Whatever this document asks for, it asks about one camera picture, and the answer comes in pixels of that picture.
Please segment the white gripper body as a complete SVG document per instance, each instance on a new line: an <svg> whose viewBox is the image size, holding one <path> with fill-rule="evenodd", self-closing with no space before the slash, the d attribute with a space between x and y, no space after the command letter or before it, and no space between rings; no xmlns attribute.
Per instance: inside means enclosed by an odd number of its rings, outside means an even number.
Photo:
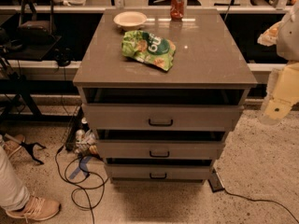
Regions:
<svg viewBox="0 0 299 224"><path fill-rule="evenodd" d="M268 78L264 102L284 105L299 102L299 63L287 63L281 69L274 68Z"/></svg>

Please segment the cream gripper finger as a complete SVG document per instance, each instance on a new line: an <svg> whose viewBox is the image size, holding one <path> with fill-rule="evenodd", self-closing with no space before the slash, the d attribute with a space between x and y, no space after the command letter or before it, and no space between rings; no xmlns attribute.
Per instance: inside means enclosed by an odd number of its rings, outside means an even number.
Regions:
<svg viewBox="0 0 299 224"><path fill-rule="evenodd" d="M261 106L259 121L265 125L279 124L292 110L292 105L283 100L267 97Z"/></svg>

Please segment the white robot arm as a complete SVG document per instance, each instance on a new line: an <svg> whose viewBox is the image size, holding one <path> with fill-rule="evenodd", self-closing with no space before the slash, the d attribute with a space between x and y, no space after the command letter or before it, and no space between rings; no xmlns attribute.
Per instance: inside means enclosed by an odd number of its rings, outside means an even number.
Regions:
<svg viewBox="0 0 299 224"><path fill-rule="evenodd" d="M277 55L287 61L283 68L274 68L270 73L261 106L260 122L274 125L299 102L299 4L295 3L281 21L261 34L258 43L275 45Z"/></svg>

